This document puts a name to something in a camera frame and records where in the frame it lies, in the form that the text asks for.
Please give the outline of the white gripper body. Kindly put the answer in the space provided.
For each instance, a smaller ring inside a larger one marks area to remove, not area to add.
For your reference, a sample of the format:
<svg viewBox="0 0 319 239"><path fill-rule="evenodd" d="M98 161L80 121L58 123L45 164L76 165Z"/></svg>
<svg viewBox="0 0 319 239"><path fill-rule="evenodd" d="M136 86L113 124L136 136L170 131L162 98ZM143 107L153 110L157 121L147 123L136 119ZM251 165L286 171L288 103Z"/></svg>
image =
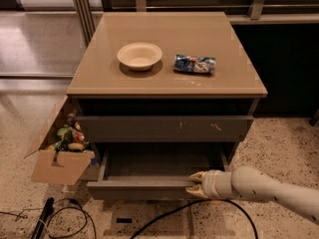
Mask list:
<svg viewBox="0 0 319 239"><path fill-rule="evenodd" d="M234 196L231 185L231 173L210 170L201 182L204 195L210 199L231 199Z"/></svg>

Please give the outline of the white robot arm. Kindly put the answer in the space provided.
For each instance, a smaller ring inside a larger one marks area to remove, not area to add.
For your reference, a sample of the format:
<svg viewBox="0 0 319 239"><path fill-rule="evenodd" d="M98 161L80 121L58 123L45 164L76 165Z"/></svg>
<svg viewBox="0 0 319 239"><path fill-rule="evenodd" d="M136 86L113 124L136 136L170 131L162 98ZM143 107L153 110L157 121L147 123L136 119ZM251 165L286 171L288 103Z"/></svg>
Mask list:
<svg viewBox="0 0 319 239"><path fill-rule="evenodd" d="M319 224L319 191L284 183L266 173L240 166L232 171L200 171L189 177L193 182L186 192L205 199L272 201Z"/></svg>

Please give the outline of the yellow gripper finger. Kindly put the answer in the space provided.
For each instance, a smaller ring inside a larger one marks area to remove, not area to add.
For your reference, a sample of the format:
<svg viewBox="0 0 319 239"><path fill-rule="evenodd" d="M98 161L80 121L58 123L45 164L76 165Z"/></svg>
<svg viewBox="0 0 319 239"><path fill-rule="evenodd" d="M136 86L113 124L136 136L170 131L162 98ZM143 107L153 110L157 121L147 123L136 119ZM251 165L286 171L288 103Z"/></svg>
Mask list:
<svg viewBox="0 0 319 239"><path fill-rule="evenodd" d="M207 194L203 191L202 186L200 184L196 184L192 187L187 187L185 190L187 193L193 196L196 196L199 198L207 198Z"/></svg>
<svg viewBox="0 0 319 239"><path fill-rule="evenodd" d="M205 171L199 171L197 173L192 174L188 179L194 183L201 183L205 176Z"/></svg>

